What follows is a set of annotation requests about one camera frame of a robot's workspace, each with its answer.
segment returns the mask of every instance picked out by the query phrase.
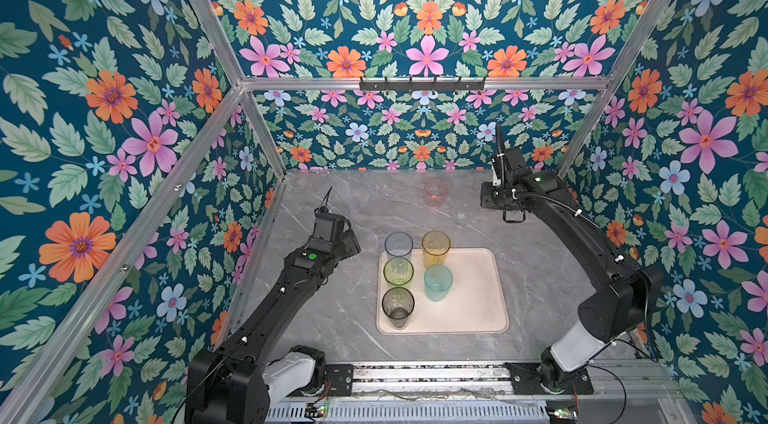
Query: clear glass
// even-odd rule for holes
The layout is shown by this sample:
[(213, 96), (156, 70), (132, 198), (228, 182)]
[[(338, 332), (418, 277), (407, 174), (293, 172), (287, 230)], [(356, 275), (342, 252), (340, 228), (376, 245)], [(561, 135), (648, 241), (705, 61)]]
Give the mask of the clear glass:
[(422, 238), (424, 255), (424, 267), (441, 265), (446, 262), (448, 250), (451, 248), (451, 239), (444, 232), (430, 231)]
[(413, 265), (405, 257), (393, 257), (384, 265), (384, 279), (391, 286), (408, 287), (413, 279)]
[(430, 179), (424, 185), (424, 199), (430, 208), (439, 208), (446, 202), (448, 184), (441, 179)]
[(389, 259), (405, 257), (410, 260), (413, 251), (413, 239), (404, 232), (393, 232), (384, 241), (384, 250)]
[(382, 298), (382, 310), (394, 327), (403, 327), (413, 313), (416, 302), (405, 287), (393, 287)]
[(424, 293), (430, 301), (442, 301), (453, 285), (453, 273), (443, 265), (429, 267), (424, 273)]

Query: marble surface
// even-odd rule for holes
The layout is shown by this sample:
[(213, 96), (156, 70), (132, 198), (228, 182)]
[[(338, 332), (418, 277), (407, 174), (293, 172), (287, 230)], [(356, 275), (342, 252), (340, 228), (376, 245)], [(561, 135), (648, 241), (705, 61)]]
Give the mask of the marble surface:
[[(302, 307), (270, 359), (302, 344), (325, 351), (328, 361), (350, 360), (523, 360), (538, 359), (577, 320), (577, 306), (594, 293), (576, 259), (539, 219), (505, 224), (500, 211), (480, 207), (480, 186), (489, 171), (303, 172), (286, 178), (266, 248), (245, 283), (249, 316), (274, 285), (283, 257), (306, 242), (312, 210), (333, 186), (330, 209), (349, 218), (359, 255), (342, 261), (328, 283)], [(424, 184), (448, 183), (442, 207), (429, 208)], [(455, 247), (493, 251), (509, 315), (503, 333), (393, 336), (376, 329), (377, 259), (394, 231), (409, 233), (420, 247), (430, 230), (445, 232)], [(612, 346), (600, 357), (631, 357)]]

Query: pink flower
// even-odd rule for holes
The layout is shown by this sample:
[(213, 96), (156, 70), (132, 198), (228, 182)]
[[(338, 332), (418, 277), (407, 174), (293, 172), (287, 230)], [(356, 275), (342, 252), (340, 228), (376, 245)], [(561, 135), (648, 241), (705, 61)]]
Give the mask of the pink flower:
[(475, 109), (484, 104), (491, 104), (491, 96), (496, 94), (495, 90), (470, 91), (467, 96), (467, 103), (475, 103)]
[(190, 237), (190, 233), (184, 230), (183, 226), (170, 229), (170, 239), (165, 244), (168, 247), (174, 248), (174, 254), (179, 252), (179, 248), (187, 249), (187, 238)]
[(158, 162), (160, 170), (170, 171), (170, 168), (176, 164), (176, 153), (168, 146), (176, 142), (178, 133), (172, 129), (163, 131), (163, 119), (157, 111), (149, 115), (149, 129), (141, 119), (137, 118), (131, 119), (130, 125), (141, 139), (126, 139), (123, 149), (134, 156), (144, 155), (139, 163), (141, 175), (152, 174), (155, 161)]
[(226, 131), (223, 129), (219, 131), (219, 135), (216, 136), (216, 139), (214, 139), (214, 144), (210, 145), (211, 149), (216, 149), (219, 146), (224, 146), (224, 137), (226, 136)]
[(522, 118), (523, 122), (526, 122), (529, 120), (533, 121), (534, 119), (536, 119), (536, 115), (538, 113), (539, 113), (539, 110), (536, 109), (536, 105), (531, 104), (529, 107), (522, 109), (522, 112), (520, 113), (520, 117)]
[(570, 57), (573, 57), (575, 47), (576, 47), (575, 44), (568, 44), (568, 41), (566, 41), (565, 43), (563, 43), (562, 47), (557, 48), (554, 51), (553, 61), (560, 61), (561, 63), (565, 63), (565, 60), (567, 60)]
[(355, 95), (360, 96), (357, 100), (358, 106), (368, 106), (370, 109), (376, 107), (376, 103), (384, 101), (384, 96), (379, 95), (379, 91), (359, 91), (355, 90)]
[(566, 71), (576, 70), (574, 76), (583, 76), (587, 74), (587, 71), (591, 75), (600, 74), (603, 70), (603, 65), (600, 61), (610, 58), (616, 50), (614, 48), (602, 47), (605, 45), (605, 35), (600, 35), (593, 43), (591, 47), (587, 47), (584, 43), (576, 45), (574, 54), (576, 59), (568, 61), (563, 69)]
[(154, 233), (154, 236), (152, 236), (151, 239), (149, 239), (149, 242), (147, 243), (147, 246), (144, 248), (144, 252), (141, 253), (141, 256), (136, 260), (136, 269), (141, 269), (144, 266), (144, 257), (149, 257), (150, 259), (154, 259), (158, 256), (158, 250), (154, 247), (150, 246), (154, 243), (158, 242), (158, 238), (160, 237), (160, 233), (156, 232)]
[(610, 98), (610, 104), (605, 106), (605, 124), (610, 124), (611, 128), (615, 128), (619, 123), (619, 120), (624, 118), (626, 113), (621, 109), (624, 107), (624, 98), (618, 100), (616, 96)]
[(635, 175), (638, 174), (638, 163), (640, 161), (636, 159), (632, 159), (630, 156), (627, 158), (627, 161), (621, 163), (621, 167), (624, 168), (624, 170), (621, 172), (622, 175), (627, 176), (629, 179), (633, 179)]
[(344, 90), (322, 91), (320, 101), (323, 103), (328, 103), (330, 101), (331, 106), (335, 108), (339, 103), (346, 103), (346, 96), (344, 96)]
[(326, 122), (326, 119), (328, 119), (328, 115), (326, 114), (325, 108), (318, 108), (315, 106), (315, 109), (312, 110), (312, 121), (317, 121), (320, 124), (323, 122)]
[(226, 163), (219, 157), (216, 161), (212, 161), (211, 164), (214, 165), (214, 176), (221, 181), (226, 176)]
[(114, 370), (115, 376), (120, 376), (123, 372), (123, 362), (129, 362), (134, 360), (134, 352), (129, 350), (134, 345), (134, 338), (129, 337), (123, 342), (122, 336), (117, 336), (112, 342), (112, 349), (101, 351), (101, 360), (104, 362), (104, 366), (101, 368), (101, 377), (109, 374)]
[(277, 72), (285, 73), (290, 70), (290, 67), (285, 64), (285, 61), (277, 60), (280, 56), (280, 46), (271, 44), (264, 50), (264, 45), (261, 40), (255, 36), (250, 37), (250, 46), (254, 50), (243, 48), (240, 50), (240, 55), (249, 61), (255, 61), (250, 65), (250, 72), (254, 76), (261, 76), (266, 71), (266, 75), (270, 78), (276, 78)]
[(509, 102), (512, 107), (517, 106), (520, 101), (528, 101), (528, 90), (504, 90), (504, 92), (507, 94), (502, 101)]
[(642, 129), (645, 123), (645, 118), (640, 118), (637, 121), (634, 118), (629, 118), (629, 126), (624, 128), (621, 135), (627, 136), (624, 141), (624, 145), (629, 147), (631, 144), (635, 149), (640, 147), (640, 139), (648, 135), (648, 131)]
[(693, 241), (686, 234), (688, 234), (688, 226), (678, 227), (675, 223), (672, 223), (672, 231), (664, 232), (664, 235), (670, 239), (669, 247), (677, 246), (679, 252), (685, 251), (685, 245), (693, 244)]
[(765, 271), (757, 273), (757, 282), (760, 284), (756, 285), (752, 281), (744, 281), (741, 283), (744, 291), (753, 296), (757, 296), (750, 299), (750, 302), (746, 304), (746, 308), (754, 313), (761, 312), (765, 309), (766, 305), (768, 305), (768, 273)]
[(397, 46), (397, 41), (395, 41), (395, 34), (387, 34), (386, 31), (382, 31), (382, 35), (376, 38), (376, 42), (379, 44), (379, 51), (392, 51), (392, 46)]
[(301, 58), (299, 57), (299, 50), (293, 49), (293, 44), (291, 43), (288, 43), (287, 45), (283, 45), (283, 44), (280, 45), (280, 57), (287, 58), (288, 64), (301, 63)]
[(768, 174), (768, 152), (758, 152), (755, 154), (760, 163), (755, 166), (755, 172), (765, 172)]
[(757, 366), (763, 366), (766, 363), (766, 359), (768, 359), (768, 346), (764, 342), (763, 331), (755, 328), (752, 332), (754, 336), (748, 331), (741, 331), (741, 338), (746, 341), (741, 344), (741, 350), (747, 354), (752, 354)]
[(712, 127), (712, 121), (712, 113), (705, 110), (699, 114), (697, 119), (698, 132), (691, 128), (680, 131), (680, 141), (692, 144), (690, 148), (683, 151), (680, 162), (687, 164), (696, 161), (696, 158), (701, 154), (699, 167), (705, 174), (710, 174), (715, 167), (714, 153), (723, 158), (730, 158), (739, 152), (733, 141), (720, 139), (734, 130), (736, 117), (728, 116), (723, 118), (715, 124), (714, 128)]
[(475, 31), (472, 31), (469, 34), (464, 33), (462, 35), (462, 38), (463, 39), (458, 42), (458, 45), (464, 46), (465, 53), (469, 50), (476, 50), (478, 48), (478, 44), (480, 43), (480, 37)]
[(457, 125), (459, 122), (466, 121), (467, 116), (465, 114), (467, 113), (466, 109), (462, 109), (459, 111), (458, 106), (453, 109), (453, 111), (448, 113), (448, 122), (452, 122), (453, 124)]
[(107, 156), (107, 161), (112, 165), (109, 169), (109, 175), (116, 176), (119, 174), (122, 182), (128, 180), (129, 174), (133, 175), (138, 172), (136, 171), (136, 168), (132, 166), (132, 164), (136, 162), (136, 156), (126, 156), (125, 150), (122, 148), (118, 149), (117, 156)]
[(112, 302), (110, 303), (109, 307), (107, 307), (107, 310), (104, 311), (103, 314), (101, 314), (101, 317), (99, 317), (98, 323), (96, 323), (96, 327), (94, 330), (97, 334), (101, 334), (104, 332), (105, 329), (107, 329), (107, 325), (109, 324), (109, 315), (112, 314), (113, 319), (125, 319), (125, 316), (127, 315), (125, 313), (125, 306), (122, 304), (119, 304), (130, 296), (130, 293), (134, 291), (133, 287), (126, 286), (120, 289), (116, 295), (112, 298)]
[(730, 258), (733, 257), (739, 262), (747, 262), (749, 258), (746, 256), (746, 252), (739, 249), (738, 245), (742, 245), (746, 242), (746, 233), (736, 231), (732, 235), (728, 235), (728, 223), (720, 221), (717, 223), (717, 234), (711, 229), (703, 229), (701, 235), (704, 236), (709, 242), (714, 242), (713, 245), (706, 245), (704, 247), (704, 253), (707, 256), (717, 256), (717, 262), (723, 269), (730, 267)]
[(401, 114), (401, 112), (395, 111), (395, 106), (390, 106), (389, 111), (382, 111), (382, 122), (386, 122), (389, 125), (393, 122), (400, 122), (400, 118), (397, 116)]
[(157, 111), (159, 115), (163, 116), (163, 124), (170, 123), (173, 127), (176, 126), (176, 119), (181, 117), (181, 114), (176, 111), (176, 103), (173, 101), (168, 104), (168, 101), (163, 100), (162, 106)]
[(230, 126), (234, 128), (235, 124), (243, 123), (243, 116), (241, 115), (242, 112), (243, 112), (243, 106), (239, 104), (235, 106), (235, 112), (233, 112), (232, 116), (230, 117)]
[(677, 113), (677, 117), (683, 119), (680, 121), (683, 126), (687, 125), (689, 121), (692, 124), (696, 124), (696, 115), (702, 111), (704, 111), (704, 108), (699, 106), (699, 100), (694, 98), (690, 103), (687, 101), (683, 102), (683, 110)]
[(417, 48), (411, 48), (406, 51), (406, 55), (416, 63), (411, 65), (411, 69), (408, 70), (408, 74), (419, 74), (424, 71), (424, 77), (427, 77), (428, 72), (432, 71), (432, 74), (442, 74), (442, 64), (438, 61), (442, 61), (448, 55), (446, 48), (435, 49), (435, 38), (431, 34), (427, 34), (422, 38), (422, 50)]

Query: yellow glass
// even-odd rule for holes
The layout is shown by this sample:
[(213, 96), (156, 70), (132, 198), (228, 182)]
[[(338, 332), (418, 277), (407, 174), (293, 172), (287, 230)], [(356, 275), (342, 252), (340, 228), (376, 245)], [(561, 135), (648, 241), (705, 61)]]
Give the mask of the yellow glass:
[(444, 232), (430, 231), (422, 238), (422, 249), (424, 267), (441, 265), (446, 262), (451, 240)]

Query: cup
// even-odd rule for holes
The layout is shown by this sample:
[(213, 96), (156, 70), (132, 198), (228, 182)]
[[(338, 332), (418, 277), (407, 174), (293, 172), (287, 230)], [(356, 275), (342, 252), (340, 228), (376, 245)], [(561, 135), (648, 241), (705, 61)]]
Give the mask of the cup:
[(393, 257), (405, 257), (411, 259), (413, 251), (413, 239), (404, 232), (393, 232), (384, 241), (384, 250), (389, 259)]
[(422, 238), (424, 267), (441, 265), (446, 262), (448, 250), (451, 248), (451, 240), (446, 233), (430, 231)]
[(390, 286), (408, 287), (413, 279), (413, 265), (405, 257), (393, 257), (384, 265), (384, 279)]
[(431, 266), (424, 273), (424, 292), (430, 301), (442, 301), (452, 284), (453, 274), (443, 265)]
[(416, 302), (405, 287), (393, 287), (382, 298), (382, 309), (394, 327), (403, 327)]
[(439, 208), (446, 202), (448, 185), (441, 179), (430, 179), (424, 185), (424, 199), (430, 208)]

